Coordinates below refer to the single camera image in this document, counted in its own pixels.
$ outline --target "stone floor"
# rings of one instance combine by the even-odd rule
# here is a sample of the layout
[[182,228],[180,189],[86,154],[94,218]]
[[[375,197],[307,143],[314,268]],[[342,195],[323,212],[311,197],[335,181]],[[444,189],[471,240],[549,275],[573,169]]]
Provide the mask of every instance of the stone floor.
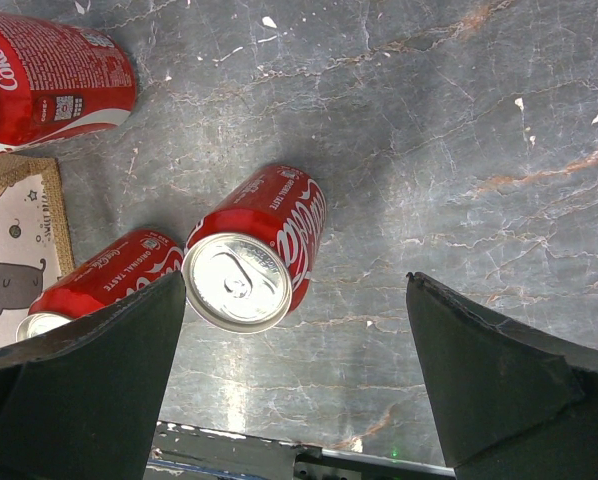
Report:
[[62,161],[79,261],[144,224],[183,240],[271,161],[329,198],[296,313],[237,336],[188,312],[163,419],[441,464],[409,270],[598,348],[598,0],[0,10],[101,29],[136,64],[127,123],[32,152]]

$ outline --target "red can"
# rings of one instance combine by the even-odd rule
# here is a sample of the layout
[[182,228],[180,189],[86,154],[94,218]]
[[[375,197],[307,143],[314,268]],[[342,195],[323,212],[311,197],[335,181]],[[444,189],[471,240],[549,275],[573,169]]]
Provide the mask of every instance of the red can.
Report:
[[120,125],[137,86],[94,30],[0,13],[0,153]]
[[306,295],[326,213],[306,173],[279,165],[258,171],[190,234],[182,268],[188,302],[226,330],[275,325]]
[[44,291],[19,325],[25,340],[66,324],[179,270],[183,252],[154,230],[131,232]]

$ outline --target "silver can top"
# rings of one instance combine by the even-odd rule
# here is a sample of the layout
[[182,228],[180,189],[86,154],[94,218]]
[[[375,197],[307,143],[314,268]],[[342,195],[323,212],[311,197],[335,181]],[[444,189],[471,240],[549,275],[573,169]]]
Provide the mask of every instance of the silver can top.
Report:
[[190,306],[224,330],[262,332],[290,308],[290,273],[274,250],[249,235],[217,233],[200,240],[182,271]]
[[17,341],[21,342],[36,337],[37,335],[41,335],[42,333],[47,333],[50,330],[54,330],[71,321],[72,320],[68,317],[64,317],[57,313],[33,313],[24,318],[23,322],[19,324],[19,327],[17,328]]

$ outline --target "coca-cola can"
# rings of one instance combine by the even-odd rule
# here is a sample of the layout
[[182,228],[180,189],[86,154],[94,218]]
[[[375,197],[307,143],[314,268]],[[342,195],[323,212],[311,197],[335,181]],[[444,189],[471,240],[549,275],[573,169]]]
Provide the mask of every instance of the coca-cola can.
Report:
[[108,36],[0,13],[0,153],[113,128],[136,96],[130,62]]
[[284,165],[258,171],[190,234],[182,267],[188,303],[232,332],[276,325],[306,295],[326,213],[306,173]]
[[35,300],[17,329],[17,341],[113,304],[164,275],[181,269],[174,240],[151,229],[121,237]]

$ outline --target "gray cartoon cat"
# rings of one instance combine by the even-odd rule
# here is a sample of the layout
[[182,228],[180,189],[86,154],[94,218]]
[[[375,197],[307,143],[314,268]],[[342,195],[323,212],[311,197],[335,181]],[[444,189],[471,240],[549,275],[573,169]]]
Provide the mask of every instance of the gray cartoon cat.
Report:
[[30,308],[41,295],[46,260],[40,262],[41,268],[0,263],[0,315],[4,310]]

